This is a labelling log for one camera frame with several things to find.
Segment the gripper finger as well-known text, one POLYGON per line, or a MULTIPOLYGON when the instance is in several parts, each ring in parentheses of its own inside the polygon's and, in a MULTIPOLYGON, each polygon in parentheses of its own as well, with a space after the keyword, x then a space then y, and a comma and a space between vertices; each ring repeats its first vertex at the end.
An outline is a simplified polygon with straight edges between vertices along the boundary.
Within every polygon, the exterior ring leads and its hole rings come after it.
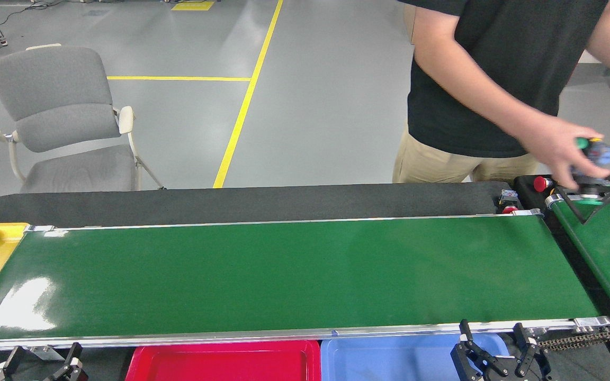
POLYGON ((12 375, 19 368, 25 351, 22 346, 16 346, 10 352, 7 359, 4 362, 0 362, 0 380, 12 380, 12 375))
POLYGON ((88 380, 88 374, 83 369, 80 360, 83 347, 78 342, 74 342, 69 349, 63 366, 53 374, 46 377, 46 380, 88 380))
POLYGON ((521 357, 517 360, 515 368, 515 376, 522 380, 527 379, 528 372, 530 372, 532 363, 535 361, 542 374, 539 380, 552 380, 552 367, 547 357, 549 350, 539 345, 535 339, 530 337, 520 322, 516 323, 513 327, 513 333, 516 344, 521 351, 521 357))
POLYGON ((501 380, 496 357, 477 345, 467 319, 459 324, 460 339, 451 349, 451 359, 460 380, 501 380))

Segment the person's right hand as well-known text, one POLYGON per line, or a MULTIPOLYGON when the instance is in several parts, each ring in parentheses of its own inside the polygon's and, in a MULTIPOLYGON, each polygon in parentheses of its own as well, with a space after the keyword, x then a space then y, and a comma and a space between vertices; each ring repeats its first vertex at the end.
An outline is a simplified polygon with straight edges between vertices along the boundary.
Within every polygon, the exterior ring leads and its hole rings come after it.
POLYGON ((603 137, 592 128, 547 115, 531 119, 515 133, 516 140, 527 152, 549 168, 559 185, 569 189, 579 187, 573 179, 574 169, 595 178, 610 175, 610 170, 591 162, 578 148, 579 138, 603 137))

